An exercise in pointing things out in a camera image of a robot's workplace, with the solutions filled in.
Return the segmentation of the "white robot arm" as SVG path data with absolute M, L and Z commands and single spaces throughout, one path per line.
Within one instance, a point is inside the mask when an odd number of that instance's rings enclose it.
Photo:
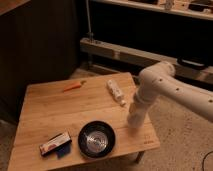
M 158 62 L 139 73 L 140 85 L 129 108 L 127 122 L 138 128 L 159 95 L 164 95 L 190 109 L 202 118 L 213 122 L 213 92 L 195 87 L 174 78 L 175 67 Z

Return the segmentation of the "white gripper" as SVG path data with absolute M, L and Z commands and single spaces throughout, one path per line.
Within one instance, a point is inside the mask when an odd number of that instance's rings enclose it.
M 142 105 L 132 103 L 129 108 L 129 114 L 127 116 L 128 125 L 132 128 L 140 127 L 146 116 L 146 108 Z

